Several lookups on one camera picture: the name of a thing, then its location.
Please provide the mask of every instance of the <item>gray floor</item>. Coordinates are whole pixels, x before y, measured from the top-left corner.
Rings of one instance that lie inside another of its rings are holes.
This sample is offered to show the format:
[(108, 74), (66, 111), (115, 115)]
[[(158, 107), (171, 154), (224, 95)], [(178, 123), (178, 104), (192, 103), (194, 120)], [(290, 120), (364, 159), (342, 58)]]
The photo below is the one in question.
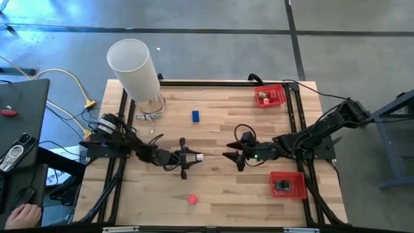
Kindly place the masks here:
[[(414, 31), (410, 0), (292, 0), (291, 4), (298, 30)], [(289, 29), (283, 0), (10, 0), (4, 13), (2, 20), (11, 23)], [(105, 59), (107, 49), (124, 38), (147, 43), (156, 70), (167, 79), (244, 80), (250, 72), (266, 80), (298, 79), (292, 42), (284, 35), (20, 32), (14, 36), (0, 31), (0, 54), (21, 67), (67, 69), (79, 77), (92, 99), (101, 101), (106, 80), (114, 78)], [(321, 92), (350, 96), (375, 111), (414, 86), (414, 37), (300, 36), (298, 41), (306, 79), (317, 81)], [(71, 113), (82, 111), (84, 100), (73, 80), (60, 73), (44, 77), (51, 79), (52, 101)], [(321, 97), (321, 102), (327, 110), (338, 101)], [(335, 136), (343, 137), (336, 154), (349, 222), (414, 232), (414, 186), (377, 188), (380, 181), (391, 178), (391, 171), (375, 127), (343, 129)], [(78, 141), (49, 112), (41, 140), (62, 146)]]

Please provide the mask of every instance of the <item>human hand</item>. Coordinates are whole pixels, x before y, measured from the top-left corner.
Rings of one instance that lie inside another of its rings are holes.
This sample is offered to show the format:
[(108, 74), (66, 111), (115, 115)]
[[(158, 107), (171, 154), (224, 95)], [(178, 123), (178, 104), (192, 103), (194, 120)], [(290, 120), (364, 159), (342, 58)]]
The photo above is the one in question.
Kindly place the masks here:
[(8, 217), (5, 230), (34, 227), (39, 222), (40, 217), (41, 208), (37, 205), (21, 205), (13, 210)]

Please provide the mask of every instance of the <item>red plastic bin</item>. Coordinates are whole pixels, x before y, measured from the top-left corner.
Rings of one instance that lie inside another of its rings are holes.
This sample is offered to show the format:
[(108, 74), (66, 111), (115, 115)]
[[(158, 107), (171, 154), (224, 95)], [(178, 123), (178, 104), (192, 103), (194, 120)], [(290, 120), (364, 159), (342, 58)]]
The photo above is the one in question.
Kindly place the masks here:
[[(288, 180), (290, 190), (276, 190), (276, 181)], [(306, 198), (305, 177), (301, 172), (270, 172), (270, 192), (274, 197)]]
[[(278, 106), (286, 102), (285, 92), (280, 84), (255, 87), (254, 92), (258, 107)], [(264, 104), (263, 99), (259, 97), (260, 92), (266, 93), (269, 104)]]

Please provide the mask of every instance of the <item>white paper cylinder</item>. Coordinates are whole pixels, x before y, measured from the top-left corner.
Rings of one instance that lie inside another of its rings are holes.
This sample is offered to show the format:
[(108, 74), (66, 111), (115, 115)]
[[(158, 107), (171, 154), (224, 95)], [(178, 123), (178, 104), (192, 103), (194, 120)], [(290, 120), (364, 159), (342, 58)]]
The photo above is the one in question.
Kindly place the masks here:
[(147, 45), (137, 39), (123, 39), (108, 50), (107, 61), (128, 95), (135, 101), (153, 99), (160, 83)]

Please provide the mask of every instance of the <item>wooden tabletop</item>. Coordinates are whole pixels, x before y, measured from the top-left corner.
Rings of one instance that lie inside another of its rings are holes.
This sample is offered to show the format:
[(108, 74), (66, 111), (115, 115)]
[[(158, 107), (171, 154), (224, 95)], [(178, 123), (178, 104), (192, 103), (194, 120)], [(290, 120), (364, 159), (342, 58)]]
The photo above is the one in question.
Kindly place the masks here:
[[(316, 89), (315, 82), (303, 83)], [(238, 172), (235, 163), (221, 155), (225, 151), (234, 151), (226, 144), (235, 140), (234, 127), (240, 123), (252, 126), (261, 142), (290, 133), (286, 104), (258, 109), (252, 87), (161, 87), (160, 92), (166, 99), (163, 118), (156, 121), (153, 135), (149, 133), (150, 122), (134, 120), (133, 127), (138, 130), (138, 136), (148, 142), (164, 133), (157, 143), (171, 151), (178, 150), (179, 138), (185, 137), (190, 149), (204, 153), (204, 161), (187, 170), (188, 179), (182, 180), (178, 168), (165, 172), (161, 167), (139, 161), (135, 155), (130, 156), (122, 183), (117, 225), (306, 225), (301, 199), (273, 198), (270, 195), (269, 173), (296, 172), (295, 161), (267, 161), (255, 168), (246, 166), (244, 172)], [(306, 123), (311, 125), (321, 115), (320, 100), (316, 93), (306, 88), (301, 87), (300, 92)], [(108, 80), (101, 114), (116, 114), (121, 95), (120, 82)], [(193, 110), (200, 112), (199, 124), (191, 121)], [(238, 135), (243, 131), (247, 129), (239, 128)], [(107, 163), (108, 159), (97, 159), (87, 167), (75, 220), (82, 218), (100, 196)], [(315, 168), (322, 197), (342, 221), (347, 221), (334, 169), (326, 161), (316, 161)], [(187, 202), (191, 194), (199, 197), (196, 205)], [(316, 221), (314, 201), (310, 194), (308, 196)], [(112, 196), (109, 200), (106, 217), (109, 216)]]

